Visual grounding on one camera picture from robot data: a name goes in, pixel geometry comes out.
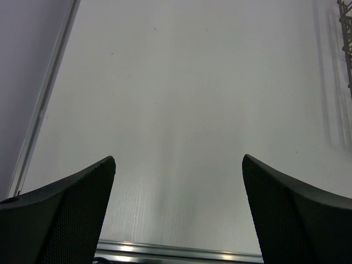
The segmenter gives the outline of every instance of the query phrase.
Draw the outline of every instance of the black object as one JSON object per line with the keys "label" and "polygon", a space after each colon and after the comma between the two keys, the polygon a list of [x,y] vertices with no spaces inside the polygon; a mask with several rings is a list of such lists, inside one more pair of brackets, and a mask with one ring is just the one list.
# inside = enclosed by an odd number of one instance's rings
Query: black object
{"label": "black object", "polygon": [[115,175],[107,157],[0,203],[0,263],[91,264]]}
{"label": "black object", "polygon": [[242,168],[265,263],[352,263],[352,199],[249,155]]}

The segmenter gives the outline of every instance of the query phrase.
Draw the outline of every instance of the black cable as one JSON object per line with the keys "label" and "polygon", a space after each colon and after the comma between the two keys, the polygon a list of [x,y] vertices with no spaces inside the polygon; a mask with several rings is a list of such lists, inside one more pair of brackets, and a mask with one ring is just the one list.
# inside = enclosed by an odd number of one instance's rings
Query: black cable
{"label": "black cable", "polygon": [[93,258],[93,262],[98,261],[98,263],[103,263],[103,264],[113,264],[110,260],[107,260],[104,257],[95,257]]}

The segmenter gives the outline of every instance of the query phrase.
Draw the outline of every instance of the gray wall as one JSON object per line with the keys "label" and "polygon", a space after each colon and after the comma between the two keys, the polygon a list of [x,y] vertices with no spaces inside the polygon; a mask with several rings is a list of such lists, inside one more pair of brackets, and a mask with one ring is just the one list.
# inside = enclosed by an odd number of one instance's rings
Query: gray wall
{"label": "gray wall", "polygon": [[5,199],[70,0],[0,0],[0,200]]}

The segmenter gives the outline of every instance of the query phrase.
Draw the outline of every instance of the table surface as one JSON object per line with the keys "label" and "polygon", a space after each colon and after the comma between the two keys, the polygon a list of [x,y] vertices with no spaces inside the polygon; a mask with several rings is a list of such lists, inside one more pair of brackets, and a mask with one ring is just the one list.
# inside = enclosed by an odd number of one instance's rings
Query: table surface
{"label": "table surface", "polygon": [[23,192],[112,155],[101,238],[259,254],[246,153],[352,197],[335,10],[81,0]]}

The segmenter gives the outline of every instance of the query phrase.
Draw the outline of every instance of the metal edge trim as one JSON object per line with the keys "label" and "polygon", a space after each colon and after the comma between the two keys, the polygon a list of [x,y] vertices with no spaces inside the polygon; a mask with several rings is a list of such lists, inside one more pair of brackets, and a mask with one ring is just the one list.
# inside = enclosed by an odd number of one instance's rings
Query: metal edge trim
{"label": "metal edge trim", "polygon": [[79,4],[80,0],[71,0],[66,9],[62,28],[58,35],[55,48],[53,50],[52,59],[48,66],[43,87],[40,91],[38,101],[33,113],[33,117],[28,128],[27,136],[25,138],[14,174],[12,176],[12,182],[7,195],[8,198],[19,195],[22,189],[24,179],[28,170],[29,162],[31,160],[34,146],[38,138],[40,127],[42,125],[44,113],[48,106],[50,95],[53,90],[56,76],[60,68],[60,64],[63,58],[63,54],[68,42],[68,38],[73,26],[73,22]]}
{"label": "metal edge trim", "polygon": [[127,241],[99,240],[97,254],[106,255],[109,259],[116,255],[116,252],[123,254],[144,254],[166,257],[182,257],[187,259],[210,260],[210,261],[239,261],[247,263],[264,263],[261,255],[235,253],[229,251],[191,249],[175,246],[160,246],[152,244],[140,244]]}

